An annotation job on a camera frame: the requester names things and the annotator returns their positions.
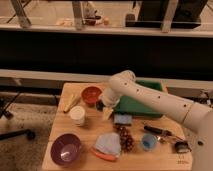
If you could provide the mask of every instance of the cup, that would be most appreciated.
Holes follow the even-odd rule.
[[[152,134],[144,134],[141,139],[141,145],[144,150],[149,151],[155,148],[157,145],[158,139],[155,135]]]
[[[82,106],[75,106],[69,111],[70,118],[77,126],[84,125],[85,113],[85,109]]]

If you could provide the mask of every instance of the white cup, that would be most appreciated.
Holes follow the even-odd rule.
[[[69,115],[77,126],[84,125],[85,109],[82,106],[75,106],[69,111]]]

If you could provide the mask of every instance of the grape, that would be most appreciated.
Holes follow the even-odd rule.
[[[120,135],[121,148],[125,152],[129,152],[134,147],[134,139],[130,135],[130,131],[122,125],[115,125],[116,132]]]

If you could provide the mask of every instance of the bowl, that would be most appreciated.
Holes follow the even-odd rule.
[[[60,166],[69,166],[79,156],[81,141],[74,134],[63,134],[58,137],[51,147],[51,158]]]
[[[94,106],[95,103],[99,100],[99,96],[101,93],[102,91],[100,88],[90,86],[83,90],[83,92],[81,93],[81,97],[87,105]]]

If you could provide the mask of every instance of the orange bowl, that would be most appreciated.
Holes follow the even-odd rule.
[[[81,93],[81,97],[87,105],[94,106],[95,103],[99,100],[99,96],[101,93],[102,91],[100,88],[90,86],[83,90],[83,92]]]

